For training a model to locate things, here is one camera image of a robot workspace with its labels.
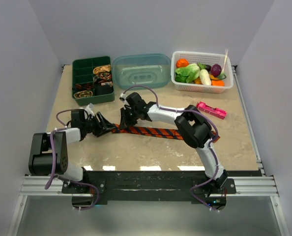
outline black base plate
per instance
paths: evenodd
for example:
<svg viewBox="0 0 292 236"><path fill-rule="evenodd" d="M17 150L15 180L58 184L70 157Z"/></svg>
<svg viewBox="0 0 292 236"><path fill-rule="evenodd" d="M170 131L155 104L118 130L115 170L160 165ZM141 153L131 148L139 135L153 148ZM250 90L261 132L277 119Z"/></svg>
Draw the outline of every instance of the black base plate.
<svg viewBox="0 0 292 236"><path fill-rule="evenodd" d="M99 189L98 204L105 205L108 201L182 201L199 203L190 193L195 184L206 181L204 171L88 171L89 183ZM235 184L228 178L223 185L227 194L235 194ZM199 188L195 194L209 202L206 194L222 194L224 189L210 191L208 188ZM62 193L79 193L73 186L63 187ZM73 197L73 201L87 199Z"/></svg>

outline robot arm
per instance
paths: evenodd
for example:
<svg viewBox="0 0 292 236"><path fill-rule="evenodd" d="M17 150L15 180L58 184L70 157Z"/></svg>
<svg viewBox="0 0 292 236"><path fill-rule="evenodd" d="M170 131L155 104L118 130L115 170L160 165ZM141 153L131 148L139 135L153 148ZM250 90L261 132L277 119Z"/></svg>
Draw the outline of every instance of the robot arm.
<svg viewBox="0 0 292 236"><path fill-rule="evenodd" d="M120 99L124 102L124 107L121 108L120 129L135 125L138 119L176 125L186 144L198 153L205 167L205 175L212 178L210 183L212 187L220 189L223 186L228 174L213 149L210 124L196 113L182 112L186 110L199 112L195 106L190 105L187 108L160 106L159 108L155 102L145 103L136 92L128 96L121 94ZM68 162L67 145L83 140L88 133L99 137L110 132L115 125L109 123L99 112L86 117L84 109L71 112L70 124L71 128L57 132L54 136L57 156L56 174L66 179L80 181L83 179L83 169ZM53 159L52 154L48 152L50 149L49 133L34 134L29 157L31 174L46 176L51 173Z"/></svg>
<svg viewBox="0 0 292 236"><path fill-rule="evenodd" d="M148 121L161 121L176 125L183 140L198 153L208 178L213 178L214 184L221 188L228 174L214 151L212 144L211 126L203 117L196 113L183 112L197 111L193 105L187 108L172 108L157 105L154 102L145 103L136 92L126 96L121 94L120 100L124 102L121 108L120 129L135 125L138 119Z"/></svg>

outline white plastic basket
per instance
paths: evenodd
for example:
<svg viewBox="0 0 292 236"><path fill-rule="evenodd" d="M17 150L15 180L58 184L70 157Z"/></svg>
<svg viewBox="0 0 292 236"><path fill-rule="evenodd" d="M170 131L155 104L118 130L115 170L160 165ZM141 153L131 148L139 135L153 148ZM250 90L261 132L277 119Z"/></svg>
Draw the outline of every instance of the white plastic basket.
<svg viewBox="0 0 292 236"><path fill-rule="evenodd" d="M179 83L175 81L175 69L176 62L180 59L187 59L191 63L202 63L213 66L214 64L219 64L223 66L225 55L213 54L213 53L195 53L195 52L174 52L171 60L171 80L175 84L175 89L184 91L194 91L194 92L210 92L210 93L221 93L226 89L230 89L234 86L234 75L231 68L231 63L229 57L227 57L227 62L225 65L225 75L227 76L223 82L225 86L209 86L209 85L196 85L196 84L186 84Z"/></svg>

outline green compartment box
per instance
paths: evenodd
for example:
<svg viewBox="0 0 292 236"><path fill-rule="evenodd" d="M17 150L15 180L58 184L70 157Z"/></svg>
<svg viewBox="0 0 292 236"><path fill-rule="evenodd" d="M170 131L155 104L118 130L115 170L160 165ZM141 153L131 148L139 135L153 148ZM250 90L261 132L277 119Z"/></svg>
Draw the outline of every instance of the green compartment box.
<svg viewBox="0 0 292 236"><path fill-rule="evenodd" d="M86 85L87 83L93 83L94 68L108 64L111 64L110 57L88 58L73 61L72 88L74 88L76 84ZM115 99L114 87L112 93L104 95L95 96L95 85L93 85L91 91L93 93L92 97L74 98L75 91L72 89L72 98L79 106L86 106L89 103L112 102Z"/></svg>

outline glass panel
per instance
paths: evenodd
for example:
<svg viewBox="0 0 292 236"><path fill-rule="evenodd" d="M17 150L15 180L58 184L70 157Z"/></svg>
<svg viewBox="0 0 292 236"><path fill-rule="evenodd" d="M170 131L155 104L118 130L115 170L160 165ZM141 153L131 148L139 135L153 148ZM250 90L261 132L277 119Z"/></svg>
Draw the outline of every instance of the glass panel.
<svg viewBox="0 0 292 236"><path fill-rule="evenodd" d="M68 196L29 196L18 236L280 236L269 197L231 197L219 214L187 202L109 202L79 212Z"/></svg>

